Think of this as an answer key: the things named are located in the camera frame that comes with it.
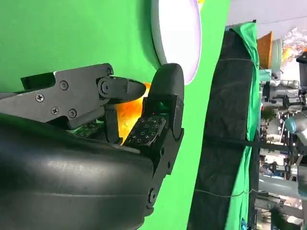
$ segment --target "black fabric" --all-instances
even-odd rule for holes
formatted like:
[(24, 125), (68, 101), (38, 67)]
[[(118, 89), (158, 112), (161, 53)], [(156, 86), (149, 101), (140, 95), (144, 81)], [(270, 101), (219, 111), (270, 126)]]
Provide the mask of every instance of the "black fabric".
[[(204, 136), (245, 139), (253, 63), (243, 40), (234, 31), (225, 32), (215, 68), (207, 109)], [(244, 147), (203, 140), (195, 189), (230, 196)], [(230, 198), (194, 191), (189, 230), (223, 230)]]

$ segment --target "plastic bag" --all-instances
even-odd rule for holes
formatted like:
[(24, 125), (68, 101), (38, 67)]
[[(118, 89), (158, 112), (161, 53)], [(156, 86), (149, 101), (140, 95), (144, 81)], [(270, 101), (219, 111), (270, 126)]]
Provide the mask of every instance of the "plastic bag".
[(307, 47), (307, 30), (293, 28), (282, 36), (283, 56), (282, 66), (302, 55)]

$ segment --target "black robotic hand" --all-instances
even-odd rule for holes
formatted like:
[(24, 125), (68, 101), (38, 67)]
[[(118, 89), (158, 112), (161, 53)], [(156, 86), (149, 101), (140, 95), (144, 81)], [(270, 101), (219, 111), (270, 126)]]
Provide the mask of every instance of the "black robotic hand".
[[(112, 74), (109, 64), (59, 71), (0, 94), (1, 229), (131, 230), (153, 212), (184, 134), (182, 69), (157, 71), (123, 146), (113, 105), (145, 86)], [(90, 135), (65, 130), (86, 124)]]

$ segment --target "green backdrop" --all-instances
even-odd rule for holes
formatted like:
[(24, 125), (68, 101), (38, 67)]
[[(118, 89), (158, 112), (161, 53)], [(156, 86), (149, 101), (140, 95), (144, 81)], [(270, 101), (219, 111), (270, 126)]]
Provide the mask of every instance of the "green backdrop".
[[(195, 80), (185, 87), (185, 136), (142, 229), (186, 229), (228, 4), (206, 0), (201, 11), (201, 62)], [(143, 82), (150, 82), (159, 67), (150, 0), (7, 0), (1, 2), (0, 28), (2, 92), (22, 90), (24, 76), (97, 63), (108, 62), (115, 75)]]

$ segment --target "cable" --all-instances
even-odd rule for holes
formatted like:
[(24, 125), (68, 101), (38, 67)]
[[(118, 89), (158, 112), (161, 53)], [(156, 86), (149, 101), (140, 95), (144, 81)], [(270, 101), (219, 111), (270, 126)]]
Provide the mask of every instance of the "cable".
[(249, 192), (242, 191), (241, 193), (235, 194), (235, 195), (218, 195), (218, 194), (210, 193), (210, 192), (208, 192), (208, 191), (204, 191), (204, 190), (201, 190), (201, 189), (194, 189), (194, 191), (195, 191), (195, 192), (202, 192), (202, 193), (211, 194), (211, 195), (213, 195), (213, 196), (217, 196), (217, 197), (221, 197), (221, 198), (232, 198), (232, 197), (241, 196), (242, 194), (250, 194), (251, 192), (256, 192), (256, 193), (267, 193), (267, 192), (264, 192), (264, 191), (257, 191), (257, 190), (255, 190), (255, 189), (251, 189)]

